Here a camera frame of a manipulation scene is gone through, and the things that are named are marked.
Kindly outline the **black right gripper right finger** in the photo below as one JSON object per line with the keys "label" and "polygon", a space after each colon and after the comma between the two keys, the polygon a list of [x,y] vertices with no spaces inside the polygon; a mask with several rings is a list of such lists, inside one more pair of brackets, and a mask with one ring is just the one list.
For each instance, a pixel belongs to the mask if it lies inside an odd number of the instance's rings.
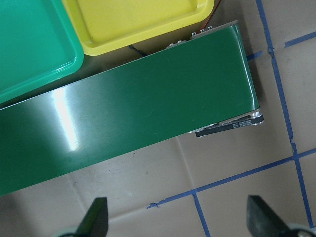
{"label": "black right gripper right finger", "polygon": [[246,225],[252,237],[294,236],[294,232],[257,195],[249,195],[247,198]]}

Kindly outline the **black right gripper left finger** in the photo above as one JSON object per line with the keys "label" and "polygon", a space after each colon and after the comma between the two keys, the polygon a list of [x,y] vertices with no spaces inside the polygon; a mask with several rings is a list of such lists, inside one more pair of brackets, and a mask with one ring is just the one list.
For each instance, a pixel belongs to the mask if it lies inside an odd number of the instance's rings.
{"label": "black right gripper left finger", "polygon": [[92,202],[83,220],[75,231],[76,237],[105,237],[108,233],[108,203],[106,197],[97,197]]}

